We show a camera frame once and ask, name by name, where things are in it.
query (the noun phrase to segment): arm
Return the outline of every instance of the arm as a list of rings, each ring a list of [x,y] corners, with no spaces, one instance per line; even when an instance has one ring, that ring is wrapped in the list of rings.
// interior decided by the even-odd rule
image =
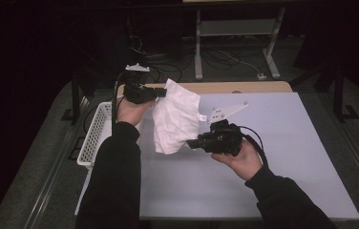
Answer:
[[[336,228],[292,179],[277,177],[263,166],[247,141],[237,156],[212,154],[212,157],[232,168],[254,190],[267,228]]]
[[[75,228],[138,228],[141,166],[135,125],[152,104],[121,102],[114,131],[96,155]]]

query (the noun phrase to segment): white tray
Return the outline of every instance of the white tray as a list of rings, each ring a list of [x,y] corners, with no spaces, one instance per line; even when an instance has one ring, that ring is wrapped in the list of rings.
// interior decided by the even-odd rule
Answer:
[[[78,155],[77,163],[91,169],[94,166],[96,153],[102,142],[112,133],[112,103],[102,102],[96,109],[90,129],[85,136],[81,151]],[[140,132],[143,121],[136,126]]]

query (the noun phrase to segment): black sleeve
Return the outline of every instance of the black sleeve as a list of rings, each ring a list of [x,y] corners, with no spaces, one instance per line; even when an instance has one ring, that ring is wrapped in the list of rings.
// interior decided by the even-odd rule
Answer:
[[[137,129],[118,122],[96,155],[75,228],[138,228],[140,149]]]
[[[254,190],[267,228],[337,228],[295,181],[275,176],[267,166],[245,186]]]

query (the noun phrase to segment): white table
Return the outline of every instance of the white table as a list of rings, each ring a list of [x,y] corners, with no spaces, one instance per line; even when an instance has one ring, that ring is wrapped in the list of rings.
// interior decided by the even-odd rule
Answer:
[[[214,107],[245,100],[249,106],[228,120],[252,128],[261,136],[270,169],[276,175],[294,179],[331,219],[359,219],[297,94],[202,94],[200,112],[209,115]],[[210,154],[186,147],[170,156],[156,153],[153,125],[148,112],[139,144],[143,219],[261,217],[253,192],[231,169],[211,159]],[[201,133],[208,130],[209,125],[202,123]]]

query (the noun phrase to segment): hand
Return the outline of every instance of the hand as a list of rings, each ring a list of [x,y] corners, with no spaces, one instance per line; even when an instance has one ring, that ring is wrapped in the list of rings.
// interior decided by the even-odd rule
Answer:
[[[263,167],[257,151],[246,140],[243,140],[237,156],[212,154],[212,158],[226,164],[243,180],[250,180]]]
[[[142,104],[129,102],[126,98],[117,100],[117,121],[128,122],[134,126],[138,125],[146,110],[155,104],[155,100]]]

